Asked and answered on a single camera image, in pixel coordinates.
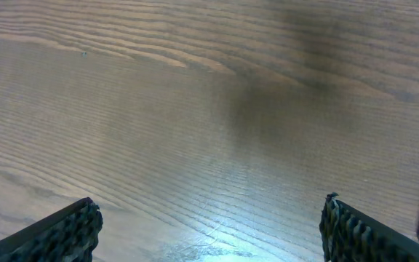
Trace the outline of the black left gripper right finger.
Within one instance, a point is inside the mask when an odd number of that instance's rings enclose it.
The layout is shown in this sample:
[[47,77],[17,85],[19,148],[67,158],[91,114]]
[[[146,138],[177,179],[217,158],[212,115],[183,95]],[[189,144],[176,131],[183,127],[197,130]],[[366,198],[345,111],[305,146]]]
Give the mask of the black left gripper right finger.
[[336,199],[325,198],[319,231],[325,262],[419,262],[419,244]]

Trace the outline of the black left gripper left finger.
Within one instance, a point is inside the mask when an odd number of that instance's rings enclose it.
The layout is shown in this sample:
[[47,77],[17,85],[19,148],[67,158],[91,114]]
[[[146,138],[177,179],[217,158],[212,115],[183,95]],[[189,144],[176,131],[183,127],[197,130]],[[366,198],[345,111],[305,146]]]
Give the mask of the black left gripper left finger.
[[0,262],[92,262],[103,227],[89,197],[0,240]]

